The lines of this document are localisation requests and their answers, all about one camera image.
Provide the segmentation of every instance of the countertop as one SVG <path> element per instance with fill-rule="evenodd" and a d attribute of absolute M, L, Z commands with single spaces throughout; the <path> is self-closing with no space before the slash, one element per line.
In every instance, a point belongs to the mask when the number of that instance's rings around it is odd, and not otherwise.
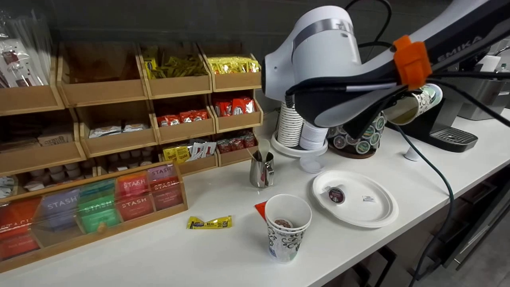
<path fill-rule="evenodd" d="M 510 110 L 503 115 L 510 118 Z M 464 153 L 451 153 L 413 139 L 449 180 L 458 197 L 510 162 L 510 129 L 494 119 L 453 125 L 479 137 Z M 0 274 L 2 286 L 322 286 L 401 235 L 448 202 L 439 176 L 423 161 L 403 158 L 408 145 L 385 129 L 380 149 L 363 160 L 327 152 L 325 170 L 363 173 L 396 199 L 397 220 L 383 228 L 343 223 L 310 195 L 316 175 L 299 161 L 275 152 L 275 186 L 257 190 L 248 180 L 249 161 L 184 179 L 189 210 L 151 224 Z M 253 207 L 276 194 L 306 199 L 313 211 L 299 252 L 288 265 L 268 253 L 266 224 Z M 189 216 L 205 221 L 231 214 L 233 228 L 185 229 Z"/>

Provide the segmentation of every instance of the plastic lid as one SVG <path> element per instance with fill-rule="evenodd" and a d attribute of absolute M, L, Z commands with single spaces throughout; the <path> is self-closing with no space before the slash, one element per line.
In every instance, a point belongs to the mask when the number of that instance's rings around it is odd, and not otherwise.
<path fill-rule="evenodd" d="M 311 174 L 317 174 L 324 169 L 324 165 L 317 160 L 316 156 L 303 156 L 299 159 L 299 164 L 304 171 Z"/>

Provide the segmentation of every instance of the robotic arm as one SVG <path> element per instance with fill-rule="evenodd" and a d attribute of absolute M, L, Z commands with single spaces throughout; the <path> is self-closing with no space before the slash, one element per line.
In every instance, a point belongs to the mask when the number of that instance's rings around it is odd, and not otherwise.
<path fill-rule="evenodd" d="M 410 35 L 423 41 L 432 72 L 469 58 L 510 34 L 510 0 L 454 0 Z M 285 42 L 262 62 L 269 98 L 295 104 L 319 127 L 344 125 L 359 138 L 374 118 L 406 90 L 390 48 L 361 64 L 349 14 L 324 6 L 303 15 Z"/>

